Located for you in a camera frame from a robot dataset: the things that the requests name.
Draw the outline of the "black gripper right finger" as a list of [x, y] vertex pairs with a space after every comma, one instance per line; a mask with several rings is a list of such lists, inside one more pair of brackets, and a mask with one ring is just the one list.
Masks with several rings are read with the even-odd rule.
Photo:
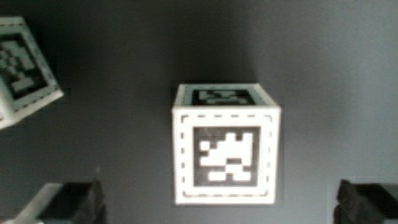
[[333, 224], [398, 224], [398, 184], [342, 180]]

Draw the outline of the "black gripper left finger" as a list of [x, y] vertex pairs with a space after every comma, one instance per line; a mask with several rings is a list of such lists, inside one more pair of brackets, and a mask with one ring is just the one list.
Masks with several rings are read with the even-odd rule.
[[48, 183], [13, 224], [109, 224], [102, 183]]

